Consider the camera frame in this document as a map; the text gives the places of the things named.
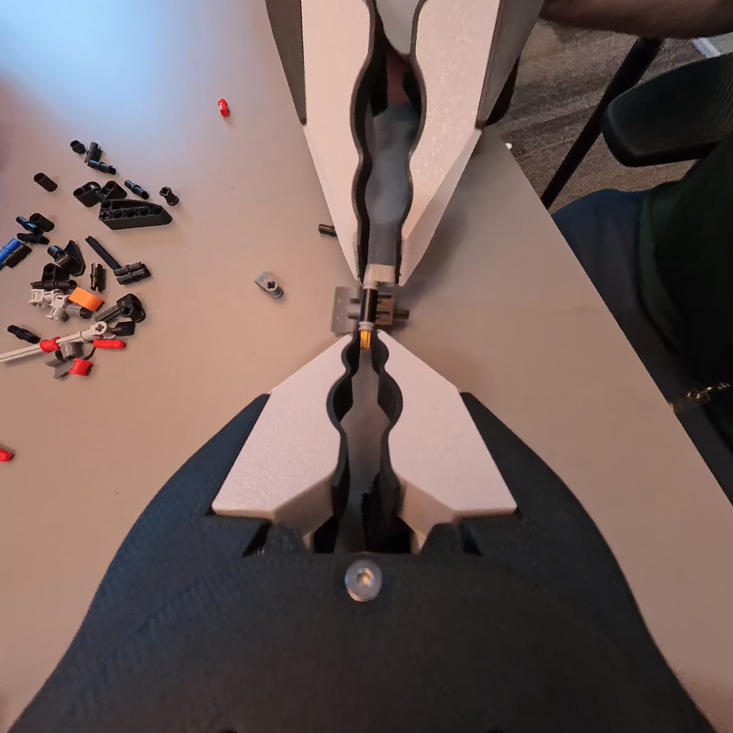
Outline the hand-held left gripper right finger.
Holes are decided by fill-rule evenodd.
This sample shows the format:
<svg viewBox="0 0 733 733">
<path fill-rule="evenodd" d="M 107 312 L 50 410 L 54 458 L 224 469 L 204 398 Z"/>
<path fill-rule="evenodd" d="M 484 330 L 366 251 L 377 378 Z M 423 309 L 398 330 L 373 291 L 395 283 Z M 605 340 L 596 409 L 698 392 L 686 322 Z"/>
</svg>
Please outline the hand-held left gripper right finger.
<svg viewBox="0 0 733 733">
<path fill-rule="evenodd" d="M 370 489 L 370 550 L 421 548 L 433 528 L 517 504 L 458 388 L 384 332 L 371 338 L 388 425 Z"/>
</svg>

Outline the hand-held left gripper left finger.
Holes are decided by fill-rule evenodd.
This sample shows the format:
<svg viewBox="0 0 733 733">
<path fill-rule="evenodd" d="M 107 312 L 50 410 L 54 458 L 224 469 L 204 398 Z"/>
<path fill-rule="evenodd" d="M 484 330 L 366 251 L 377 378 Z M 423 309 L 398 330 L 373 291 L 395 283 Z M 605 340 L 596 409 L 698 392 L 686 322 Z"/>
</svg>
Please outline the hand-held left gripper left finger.
<svg viewBox="0 0 733 733">
<path fill-rule="evenodd" d="M 350 344 L 343 336 L 271 390 L 213 500 L 216 515 L 294 527 L 310 550 L 329 540 L 342 437 L 328 398 Z"/>
</svg>

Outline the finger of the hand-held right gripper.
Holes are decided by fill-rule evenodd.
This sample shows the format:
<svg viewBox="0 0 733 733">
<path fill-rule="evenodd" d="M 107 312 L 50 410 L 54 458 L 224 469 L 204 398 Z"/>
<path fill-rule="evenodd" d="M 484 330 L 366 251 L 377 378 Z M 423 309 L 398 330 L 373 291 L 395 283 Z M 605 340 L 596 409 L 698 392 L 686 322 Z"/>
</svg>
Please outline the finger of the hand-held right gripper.
<svg viewBox="0 0 733 733">
<path fill-rule="evenodd" d="M 476 119 L 499 1 L 427 1 L 415 14 L 410 56 L 421 125 L 408 161 L 411 206 L 402 225 L 399 283 L 424 256 L 480 136 Z"/>
<path fill-rule="evenodd" d="M 371 54 L 371 11 L 363 1 L 303 1 L 306 122 L 304 134 L 353 276 L 359 216 L 354 186 L 361 166 L 354 93 Z"/>
</svg>

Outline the yellow axle lego assembly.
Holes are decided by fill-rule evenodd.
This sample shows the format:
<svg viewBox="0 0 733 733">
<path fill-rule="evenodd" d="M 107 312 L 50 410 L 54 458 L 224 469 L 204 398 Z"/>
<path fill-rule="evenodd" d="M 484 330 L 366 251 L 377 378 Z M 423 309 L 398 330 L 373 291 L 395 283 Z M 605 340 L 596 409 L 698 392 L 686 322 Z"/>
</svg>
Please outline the yellow axle lego assembly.
<svg viewBox="0 0 733 733">
<path fill-rule="evenodd" d="M 388 287 L 337 287 L 331 312 L 331 333 L 336 336 L 358 333 L 360 348 L 369 350 L 375 329 L 402 325 L 409 314 L 408 309 L 398 307 L 396 295 Z"/>
</svg>

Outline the black triangular lego beam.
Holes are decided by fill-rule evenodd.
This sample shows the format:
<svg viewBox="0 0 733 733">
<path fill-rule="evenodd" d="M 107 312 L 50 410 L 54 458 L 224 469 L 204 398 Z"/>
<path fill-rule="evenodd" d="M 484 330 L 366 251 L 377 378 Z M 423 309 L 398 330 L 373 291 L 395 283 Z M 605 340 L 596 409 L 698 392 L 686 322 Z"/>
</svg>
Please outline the black triangular lego beam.
<svg viewBox="0 0 733 733">
<path fill-rule="evenodd" d="M 112 230 L 164 226 L 172 223 L 162 206 L 136 199 L 108 199 L 100 205 L 98 219 Z"/>
</svg>

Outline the pile of lego pieces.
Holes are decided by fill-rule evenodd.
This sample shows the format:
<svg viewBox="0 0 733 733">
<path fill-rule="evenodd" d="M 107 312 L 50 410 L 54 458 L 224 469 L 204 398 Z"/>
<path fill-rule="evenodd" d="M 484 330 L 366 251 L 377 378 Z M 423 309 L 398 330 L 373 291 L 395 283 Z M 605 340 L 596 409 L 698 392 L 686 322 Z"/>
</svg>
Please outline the pile of lego pieces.
<svg viewBox="0 0 733 733">
<path fill-rule="evenodd" d="M 160 188 L 159 196 L 163 200 L 160 204 L 151 200 L 149 192 L 132 180 L 117 180 L 117 168 L 104 160 L 97 142 L 85 144 L 73 140 L 69 147 L 83 158 L 84 165 L 90 170 L 108 177 L 105 182 L 89 180 L 73 191 L 73 198 L 85 208 L 97 207 L 97 215 L 101 203 L 108 199 L 142 200 L 164 207 L 170 215 L 170 207 L 179 204 L 179 197 L 170 187 Z M 121 287 L 130 287 L 148 280 L 152 276 L 151 271 L 140 261 L 127 264 L 118 261 L 93 236 L 86 237 L 85 242 L 97 260 L 87 264 L 76 241 L 70 240 L 65 246 L 50 243 L 48 236 L 55 224 L 41 213 L 32 213 L 27 218 L 19 216 L 16 222 L 22 230 L 2 247 L 2 269 L 21 264 L 31 254 L 32 246 L 45 247 L 49 261 L 44 264 L 40 278 L 30 284 L 29 305 L 44 311 L 45 318 L 57 325 L 78 321 L 78 329 L 68 335 L 43 339 L 27 328 L 7 325 L 6 331 L 24 345 L 2 353 L 2 365 L 44 357 L 46 365 L 53 369 L 55 379 L 71 375 L 87 377 L 92 371 L 92 358 L 97 351 L 125 349 L 127 338 L 133 336 L 136 326 L 146 319 L 144 305 L 134 294 L 125 294 L 114 303 L 105 304 L 103 291 L 107 276 Z M 125 232 L 153 227 L 160 226 L 110 230 Z"/>
</svg>

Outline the person's right forearm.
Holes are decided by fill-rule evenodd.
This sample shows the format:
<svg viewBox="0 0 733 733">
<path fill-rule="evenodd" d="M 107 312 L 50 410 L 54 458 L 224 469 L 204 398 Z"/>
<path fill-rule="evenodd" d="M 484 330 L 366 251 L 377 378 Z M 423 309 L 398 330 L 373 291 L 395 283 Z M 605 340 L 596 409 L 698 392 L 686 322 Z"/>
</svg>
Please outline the person's right forearm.
<svg viewBox="0 0 733 733">
<path fill-rule="evenodd" d="M 732 31 L 731 1 L 545 1 L 539 16 L 579 29 L 693 39 Z"/>
</svg>

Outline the black mesh chair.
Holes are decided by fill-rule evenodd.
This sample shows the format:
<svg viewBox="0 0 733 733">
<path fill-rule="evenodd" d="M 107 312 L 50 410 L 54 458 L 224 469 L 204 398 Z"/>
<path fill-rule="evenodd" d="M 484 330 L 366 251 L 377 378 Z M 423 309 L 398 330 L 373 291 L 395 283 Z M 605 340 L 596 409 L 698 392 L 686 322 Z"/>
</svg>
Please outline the black mesh chair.
<svg viewBox="0 0 733 733">
<path fill-rule="evenodd" d="M 599 136 L 623 166 L 700 160 L 731 134 L 732 51 L 712 39 L 702 60 L 641 81 L 664 39 L 638 37 L 540 199 L 550 208 Z"/>
</svg>

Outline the person's legs blue pants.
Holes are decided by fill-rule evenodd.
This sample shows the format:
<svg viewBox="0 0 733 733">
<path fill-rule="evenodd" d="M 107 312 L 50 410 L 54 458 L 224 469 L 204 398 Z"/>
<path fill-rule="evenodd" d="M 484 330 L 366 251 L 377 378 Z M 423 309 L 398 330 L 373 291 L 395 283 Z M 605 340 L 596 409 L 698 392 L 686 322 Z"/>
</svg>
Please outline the person's legs blue pants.
<svg viewBox="0 0 733 733">
<path fill-rule="evenodd" d="M 556 211 L 553 220 L 692 440 L 723 493 L 732 502 L 732 453 L 712 420 L 712 399 L 687 398 L 702 388 L 685 360 L 648 315 L 641 295 L 638 242 L 642 206 L 652 191 L 604 190 Z"/>
</svg>

